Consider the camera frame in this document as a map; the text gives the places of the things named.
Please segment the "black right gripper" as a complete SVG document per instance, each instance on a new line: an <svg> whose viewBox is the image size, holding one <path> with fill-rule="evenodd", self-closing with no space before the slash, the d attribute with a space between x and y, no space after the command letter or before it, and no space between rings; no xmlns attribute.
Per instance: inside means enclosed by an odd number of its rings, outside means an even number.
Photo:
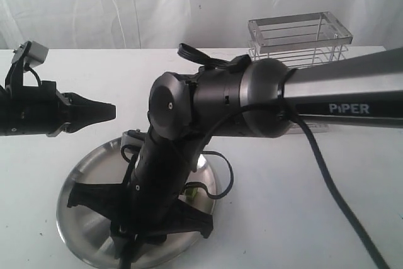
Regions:
<svg viewBox="0 0 403 269"><path fill-rule="evenodd" d="M107 219L130 218L130 231L142 238L199 232L207 239L213 231L212 215L178 199L197 152L197 137L147 136L128 189L124 183L75 182L67 208L84 206Z"/></svg>

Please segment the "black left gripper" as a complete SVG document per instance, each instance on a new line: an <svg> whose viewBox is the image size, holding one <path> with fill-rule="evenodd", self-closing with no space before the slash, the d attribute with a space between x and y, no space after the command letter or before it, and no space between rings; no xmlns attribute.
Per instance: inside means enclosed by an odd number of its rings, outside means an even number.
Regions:
<svg viewBox="0 0 403 269"><path fill-rule="evenodd" d="M55 81L22 86L15 96L15 133L55 137L116 118L116 106L76 93L60 93Z"/></svg>

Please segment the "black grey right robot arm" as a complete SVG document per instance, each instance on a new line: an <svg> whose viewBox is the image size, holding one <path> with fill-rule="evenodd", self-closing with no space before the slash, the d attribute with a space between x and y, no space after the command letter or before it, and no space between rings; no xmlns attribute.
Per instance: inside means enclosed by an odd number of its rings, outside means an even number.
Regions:
<svg viewBox="0 0 403 269"><path fill-rule="evenodd" d="M402 49L291 69L248 55L216 61L182 45L200 65L194 75L165 72L151 87L149 129L119 184L73 185L68 207L106 217L122 237L197 231L207 238L212 216L179 199L213 136L283 135L292 123L402 126Z"/></svg>

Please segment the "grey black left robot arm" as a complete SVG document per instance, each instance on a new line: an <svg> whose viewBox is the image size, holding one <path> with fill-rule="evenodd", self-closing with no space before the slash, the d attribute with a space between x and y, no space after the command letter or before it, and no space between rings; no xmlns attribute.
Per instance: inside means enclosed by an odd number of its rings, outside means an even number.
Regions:
<svg viewBox="0 0 403 269"><path fill-rule="evenodd" d="M55 137L116 118L116 106L76 93L61 93L56 82L1 89L1 135Z"/></svg>

